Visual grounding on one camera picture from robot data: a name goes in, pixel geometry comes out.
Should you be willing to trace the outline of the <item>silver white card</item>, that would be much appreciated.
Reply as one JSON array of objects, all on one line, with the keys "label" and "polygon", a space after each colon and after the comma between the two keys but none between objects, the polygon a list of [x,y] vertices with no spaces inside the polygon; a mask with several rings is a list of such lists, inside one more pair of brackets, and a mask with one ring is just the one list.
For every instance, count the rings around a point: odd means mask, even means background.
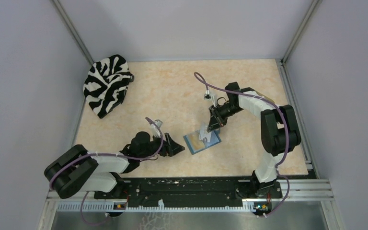
[{"label": "silver white card", "polygon": [[199,140],[209,143],[211,139],[211,132],[208,132],[208,125],[202,124],[199,130]]}]

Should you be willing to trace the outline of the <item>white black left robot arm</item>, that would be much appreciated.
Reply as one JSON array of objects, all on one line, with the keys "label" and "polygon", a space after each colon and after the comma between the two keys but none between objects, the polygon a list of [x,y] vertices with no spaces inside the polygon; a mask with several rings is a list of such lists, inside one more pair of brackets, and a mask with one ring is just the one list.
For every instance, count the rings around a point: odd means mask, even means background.
[{"label": "white black left robot arm", "polygon": [[49,187],[62,199],[78,192],[95,192],[99,199],[119,198],[125,191],[122,174],[132,172],[142,161],[172,157],[185,150],[169,133],[164,137],[138,132],[118,153],[90,153],[77,144],[44,170]]}]

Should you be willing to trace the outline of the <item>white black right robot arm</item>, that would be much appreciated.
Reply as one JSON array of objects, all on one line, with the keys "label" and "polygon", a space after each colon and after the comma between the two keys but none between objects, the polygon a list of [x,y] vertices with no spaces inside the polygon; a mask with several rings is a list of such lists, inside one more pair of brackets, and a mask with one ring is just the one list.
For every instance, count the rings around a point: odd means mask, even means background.
[{"label": "white black right robot arm", "polygon": [[295,110],[289,104],[275,104],[252,88],[241,89],[237,82],[229,83],[224,92],[227,101],[219,105],[215,100],[209,107],[207,132],[224,127],[229,117],[241,111],[248,111],[260,119],[261,142],[265,152],[252,173],[251,193],[255,197],[264,197],[274,186],[278,166],[301,143]]}]

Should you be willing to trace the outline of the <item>teal leather card holder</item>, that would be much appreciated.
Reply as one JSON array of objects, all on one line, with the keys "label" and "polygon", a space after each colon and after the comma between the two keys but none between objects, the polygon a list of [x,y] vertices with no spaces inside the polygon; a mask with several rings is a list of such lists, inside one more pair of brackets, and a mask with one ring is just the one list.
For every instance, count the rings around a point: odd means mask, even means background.
[{"label": "teal leather card holder", "polygon": [[221,138],[219,137],[220,130],[214,130],[211,132],[211,138],[208,142],[205,140],[199,139],[199,130],[184,135],[184,141],[187,145],[188,150],[192,155],[195,155],[201,151],[204,151],[214,145],[221,143]]}]

